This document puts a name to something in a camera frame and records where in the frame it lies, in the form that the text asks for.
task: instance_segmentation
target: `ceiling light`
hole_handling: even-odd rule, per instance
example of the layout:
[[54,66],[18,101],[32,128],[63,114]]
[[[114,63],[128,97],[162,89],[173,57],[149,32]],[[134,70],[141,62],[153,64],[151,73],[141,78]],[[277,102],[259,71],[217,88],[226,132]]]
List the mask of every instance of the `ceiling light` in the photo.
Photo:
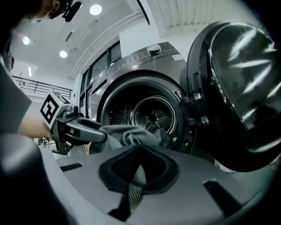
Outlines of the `ceiling light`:
[[267,98],[270,98],[271,96],[275,95],[280,88],[281,82],[268,94]]
[[258,76],[254,77],[253,82],[248,83],[247,87],[245,88],[242,94],[248,93],[254,90],[257,85],[260,85],[262,81],[266,78],[266,76],[269,74],[270,70],[271,64],[269,64]]
[[23,41],[23,43],[24,43],[25,45],[29,45],[29,43],[30,43],[29,38],[26,37],[26,36],[22,39],[22,41]]
[[61,51],[60,52],[60,57],[66,58],[67,57],[67,52],[66,51]]
[[256,65],[261,65],[265,63],[269,63],[270,60],[268,59],[258,59],[258,60],[253,60],[253,61],[247,61],[247,62],[241,62],[233,65],[232,67],[237,67],[237,68],[245,68],[245,67],[252,67]]
[[31,67],[28,68],[29,76],[31,76]]
[[93,5],[90,9],[90,13],[92,15],[99,15],[101,13],[101,6],[100,5]]

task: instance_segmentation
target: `gray cloth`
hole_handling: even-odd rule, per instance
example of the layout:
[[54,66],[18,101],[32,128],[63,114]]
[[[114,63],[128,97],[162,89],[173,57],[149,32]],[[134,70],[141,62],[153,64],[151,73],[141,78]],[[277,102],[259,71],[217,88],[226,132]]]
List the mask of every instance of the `gray cloth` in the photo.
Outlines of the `gray cloth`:
[[161,128],[151,133],[141,127],[131,125],[110,125],[99,129],[107,133],[108,138],[104,143],[91,144],[90,154],[103,151],[112,151],[132,144],[144,144],[166,148],[171,139],[166,131]]

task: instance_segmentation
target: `knob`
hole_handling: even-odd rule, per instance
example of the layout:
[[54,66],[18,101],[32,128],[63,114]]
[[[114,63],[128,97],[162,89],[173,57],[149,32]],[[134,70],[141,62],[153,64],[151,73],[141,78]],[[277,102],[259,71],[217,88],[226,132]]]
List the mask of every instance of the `knob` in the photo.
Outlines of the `knob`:
[[157,54],[161,51],[161,47],[158,44],[152,44],[147,47],[147,51],[149,54]]

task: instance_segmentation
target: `washing machine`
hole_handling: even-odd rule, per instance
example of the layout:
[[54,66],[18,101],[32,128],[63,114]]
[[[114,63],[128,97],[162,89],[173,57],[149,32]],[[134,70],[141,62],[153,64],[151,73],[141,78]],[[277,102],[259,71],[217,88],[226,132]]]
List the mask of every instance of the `washing machine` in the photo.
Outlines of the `washing machine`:
[[168,42],[142,48],[94,79],[91,118],[104,125],[165,129],[170,149],[210,152],[236,171],[280,153],[279,50],[256,27],[215,22],[194,40],[187,62]]

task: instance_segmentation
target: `door glass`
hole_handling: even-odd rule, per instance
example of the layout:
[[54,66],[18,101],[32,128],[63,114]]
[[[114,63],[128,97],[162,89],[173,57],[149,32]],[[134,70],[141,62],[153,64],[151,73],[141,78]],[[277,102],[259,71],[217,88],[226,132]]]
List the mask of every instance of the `door glass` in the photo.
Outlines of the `door glass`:
[[255,145],[274,141],[279,134],[266,124],[280,124],[281,70],[279,50],[271,38],[247,24],[229,24],[218,31],[210,45],[213,77],[230,101],[240,121],[255,129]]

